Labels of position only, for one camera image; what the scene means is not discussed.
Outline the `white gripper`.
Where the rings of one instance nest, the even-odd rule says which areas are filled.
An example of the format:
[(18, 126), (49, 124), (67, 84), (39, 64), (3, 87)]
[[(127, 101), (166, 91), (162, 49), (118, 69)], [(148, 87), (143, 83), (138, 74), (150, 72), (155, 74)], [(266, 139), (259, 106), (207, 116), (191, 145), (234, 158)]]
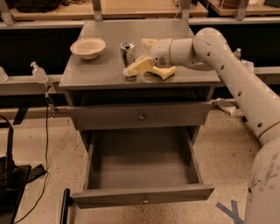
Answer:
[(123, 70), (123, 74), (127, 77), (139, 75), (150, 71), (154, 67), (154, 62), (157, 67), (171, 67), (170, 48), (172, 40), (168, 39), (153, 39), (142, 38), (141, 43), (143, 48), (150, 54), (148, 56), (139, 57), (134, 63)]

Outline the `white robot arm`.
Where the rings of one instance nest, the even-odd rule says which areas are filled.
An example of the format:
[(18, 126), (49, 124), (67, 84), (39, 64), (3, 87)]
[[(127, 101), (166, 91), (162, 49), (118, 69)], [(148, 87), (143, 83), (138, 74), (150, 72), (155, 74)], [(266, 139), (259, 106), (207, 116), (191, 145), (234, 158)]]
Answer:
[(280, 97), (214, 28), (203, 28), (193, 38), (141, 42), (149, 54), (123, 70), (127, 77), (149, 72), (166, 79), (177, 66), (217, 71), (262, 143), (252, 165), (244, 224), (280, 224)]

